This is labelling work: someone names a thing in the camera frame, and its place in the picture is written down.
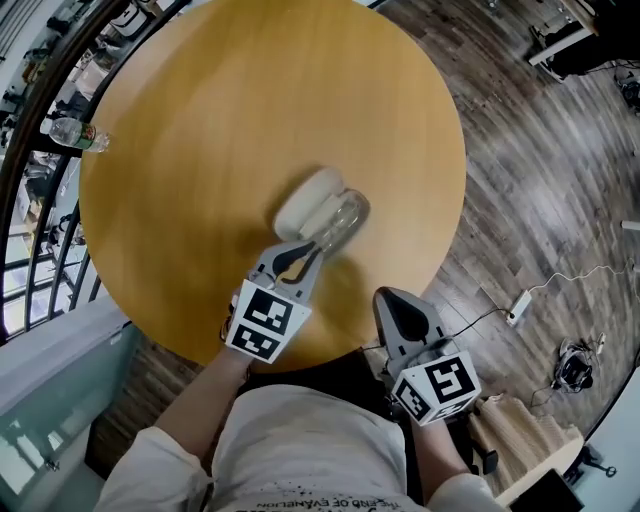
forearm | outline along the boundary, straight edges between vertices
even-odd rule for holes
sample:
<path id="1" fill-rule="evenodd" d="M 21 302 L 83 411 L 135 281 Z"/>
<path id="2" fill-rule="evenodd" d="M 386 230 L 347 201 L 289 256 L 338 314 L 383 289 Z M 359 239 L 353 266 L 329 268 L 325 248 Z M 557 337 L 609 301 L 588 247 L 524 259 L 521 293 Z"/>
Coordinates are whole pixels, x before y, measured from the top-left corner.
<path id="1" fill-rule="evenodd" d="M 412 422 L 412 429 L 426 505 L 444 482 L 454 476 L 469 473 L 469 469 L 456 450 L 444 421 L 424 427 Z"/>
<path id="2" fill-rule="evenodd" d="M 185 451 L 202 459 L 251 361 L 250 357 L 224 347 L 162 413 L 155 426 L 169 434 Z"/>

white t-shirt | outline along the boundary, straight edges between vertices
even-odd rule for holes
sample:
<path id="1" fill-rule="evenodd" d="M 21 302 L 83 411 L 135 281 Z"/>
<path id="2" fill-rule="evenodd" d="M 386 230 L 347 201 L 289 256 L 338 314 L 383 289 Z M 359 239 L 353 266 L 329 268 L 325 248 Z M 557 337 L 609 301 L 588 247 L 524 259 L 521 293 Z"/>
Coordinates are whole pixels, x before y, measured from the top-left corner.
<path id="1" fill-rule="evenodd" d="M 400 428 L 334 397 L 297 386 L 245 393 L 220 436 L 212 479 L 168 434 L 141 431 L 107 480 L 96 512 L 424 512 L 406 496 Z M 432 512 L 501 512 L 480 477 L 445 482 Z"/>

water bottle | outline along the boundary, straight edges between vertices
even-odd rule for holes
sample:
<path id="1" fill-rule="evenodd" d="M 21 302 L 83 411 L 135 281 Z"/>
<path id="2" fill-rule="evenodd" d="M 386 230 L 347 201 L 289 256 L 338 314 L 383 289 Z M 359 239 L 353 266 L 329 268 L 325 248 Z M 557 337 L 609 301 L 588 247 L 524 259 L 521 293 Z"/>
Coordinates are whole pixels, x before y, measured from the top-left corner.
<path id="1" fill-rule="evenodd" d="M 98 130 L 92 124 L 83 123 L 71 117 L 61 117 L 55 121 L 45 119 L 43 130 L 48 130 L 49 137 L 61 146 L 94 153 L 101 153 L 109 146 L 108 133 Z"/>

wooden floor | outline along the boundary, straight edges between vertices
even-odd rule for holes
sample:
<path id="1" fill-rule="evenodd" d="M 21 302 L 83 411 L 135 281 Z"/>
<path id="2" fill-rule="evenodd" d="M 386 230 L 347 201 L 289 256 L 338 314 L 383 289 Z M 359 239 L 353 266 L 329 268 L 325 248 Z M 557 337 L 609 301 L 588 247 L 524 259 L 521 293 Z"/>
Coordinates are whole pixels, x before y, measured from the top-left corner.
<path id="1" fill-rule="evenodd" d="M 557 5 L 509 0 L 492 13 L 487 3 L 389 0 L 380 8 L 441 71 L 464 129 L 464 211 L 449 255 L 424 295 L 449 333 L 493 307 L 510 307 L 523 289 L 556 271 L 576 275 L 598 264 L 622 269 L 640 254 L 640 243 L 619 227 L 640 204 L 640 157 L 633 156 L 640 148 L 640 119 L 627 111 L 613 71 L 554 82 L 525 56 L 531 24 L 562 21 Z M 472 352 L 486 392 L 507 392 L 528 404 L 534 390 L 550 383 L 565 337 L 590 341 L 605 332 L 594 387 L 556 393 L 535 409 L 586 433 L 624 382 L 640 346 L 631 276 L 598 270 L 588 280 L 557 278 L 532 293 L 519 327 L 492 315 L 457 344 Z M 135 433 L 197 371 L 157 345 L 141 347 L 122 397 L 95 424 L 88 452 L 94 468 L 108 473 Z"/>

bottle cap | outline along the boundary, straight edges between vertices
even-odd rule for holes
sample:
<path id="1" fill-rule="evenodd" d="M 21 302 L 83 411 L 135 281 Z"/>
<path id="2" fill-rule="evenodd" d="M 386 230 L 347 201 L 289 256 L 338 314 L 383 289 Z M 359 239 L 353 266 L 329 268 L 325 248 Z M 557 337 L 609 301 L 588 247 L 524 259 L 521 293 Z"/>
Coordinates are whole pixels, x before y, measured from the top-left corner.
<path id="1" fill-rule="evenodd" d="M 53 127 L 53 120 L 45 119 L 44 121 L 42 121 L 42 124 L 40 125 L 40 133 L 44 133 L 46 135 L 51 131 L 52 127 Z"/>

